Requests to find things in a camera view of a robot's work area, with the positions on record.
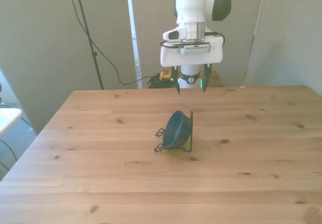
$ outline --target cable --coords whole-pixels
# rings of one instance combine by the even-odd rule
[[[223,37],[223,44],[222,44],[222,46],[224,46],[225,43],[226,43],[226,38],[225,38],[225,36],[222,33],[218,33],[218,32],[206,32],[205,33],[205,36],[217,36],[217,35],[220,35],[220,36]]]
[[[225,45],[225,43],[226,43],[226,38],[225,38],[225,36],[222,34],[222,33],[218,33],[219,35],[221,35],[222,37],[223,37],[223,43],[222,43],[222,46],[224,46]]]
[[[148,89],[163,89],[163,88],[175,88],[175,83],[171,79],[163,79],[160,81],[160,74],[153,76],[147,84]]]
[[[7,166],[5,166],[5,164],[4,163],[2,163],[1,161],[0,161],[0,165],[2,165],[3,167],[5,167],[8,171],[10,170]]]
[[[18,158],[17,158],[15,152],[13,151],[13,149],[5,141],[3,141],[2,139],[0,139],[0,142],[2,142],[5,146],[7,146],[7,148],[9,148],[9,150],[12,153],[12,155],[14,156],[15,160],[18,161]]]
[[[82,29],[84,30],[84,32],[87,34],[87,36],[88,36],[88,33],[87,33],[87,31],[86,31],[86,29],[84,28],[84,26],[83,26],[83,24],[81,23],[81,21],[80,21],[80,19],[79,19],[79,17],[78,17],[78,13],[77,13],[77,10],[76,10],[76,6],[75,6],[75,3],[74,3],[74,0],[71,0],[71,2],[72,2],[72,5],[73,5],[73,7],[74,7],[74,10],[75,10],[75,14],[76,14],[76,17],[77,17],[77,20],[78,20],[78,22],[79,22],[79,24],[81,25],[81,27],[82,27]],[[116,66],[111,62],[111,60],[96,46],[96,44],[94,43],[94,41],[91,39],[91,42],[92,42],[92,44],[95,46],[95,48],[98,50],[98,52],[99,53],[101,53],[101,55],[112,65],[112,67],[115,69],[115,71],[116,71],[116,75],[117,75],[117,79],[118,79],[118,81],[122,84],[122,85],[124,85],[124,86],[127,86],[127,85],[131,85],[131,84],[133,84],[133,83],[136,83],[136,82],[139,82],[139,81],[141,81],[141,80],[143,80],[143,79],[146,79],[146,78],[152,78],[152,77],[143,77],[143,78],[141,78],[141,79],[138,79],[138,80],[136,80],[136,81],[134,81],[134,82],[131,82],[131,83],[123,83],[122,81],[121,81],[121,79],[120,79],[120,76],[119,76],[119,71],[118,71],[118,69],[116,68]]]

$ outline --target table top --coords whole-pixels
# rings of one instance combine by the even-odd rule
[[[20,118],[23,112],[17,108],[0,108],[0,137],[5,134]]]
[[[154,147],[194,111],[193,151]],[[0,223],[322,223],[306,87],[73,92],[0,182]]]

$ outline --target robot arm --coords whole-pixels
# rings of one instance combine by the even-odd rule
[[[223,57],[223,37],[215,37],[218,33],[211,32],[206,22],[222,21],[230,10],[231,0],[176,0],[178,27],[164,33],[160,60],[163,67],[172,67],[174,79],[181,66],[180,85],[175,81],[179,93],[180,86],[199,87],[201,64],[206,72],[206,90],[211,64],[220,63]]]

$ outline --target dark blue bowl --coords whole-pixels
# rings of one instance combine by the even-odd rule
[[[191,130],[191,120],[182,111],[175,112],[163,135],[164,147],[182,147],[188,141]]]

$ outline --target gray wall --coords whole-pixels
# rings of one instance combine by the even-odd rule
[[[134,81],[135,66],[127,0],[83,0],[90,32],[119,68]],[[73,90],[99,89],[86,34],[70,0],[1,0],[0,67],[36,132]],[[99,55],[106,89],[123,87]]]
[[[245,84],[322,95],[322,0],[263,0]]]
[[[226,36],[224,60],[214,68],[226,86],[243,84],[261,0],[232,0],[231,14],[223,22],[209,27]],[[142,76],[162,70],[160,47],[162,34],[176,27],[174,0],[133,0]]]
[[[175,0],[132,0],[141,76],[161,71],[160,46],[164,32],[176,27]]]

